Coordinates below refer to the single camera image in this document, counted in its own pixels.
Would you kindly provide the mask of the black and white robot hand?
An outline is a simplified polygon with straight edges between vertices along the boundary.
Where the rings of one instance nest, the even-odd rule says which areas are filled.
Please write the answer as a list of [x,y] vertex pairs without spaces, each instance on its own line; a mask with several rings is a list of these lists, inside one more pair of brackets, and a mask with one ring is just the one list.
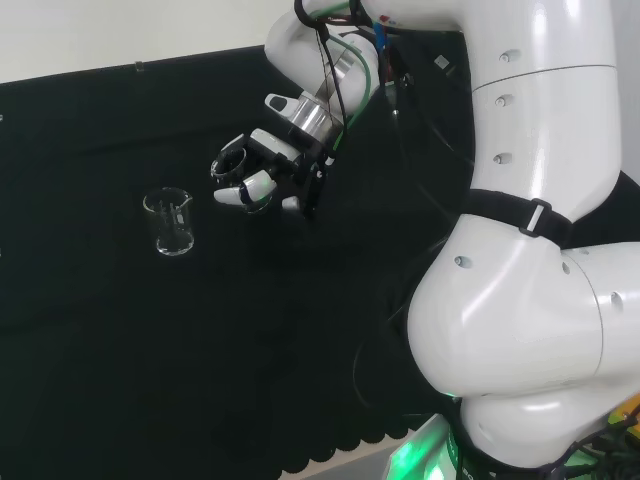
[[213,198],[254,214],[268,207],[279,185],[287,181],[295,193],[282,200],[282,209],[312,220],[332,163],[326,149],[315,141],[298,149],[257,128],[230,141],[213,160]]

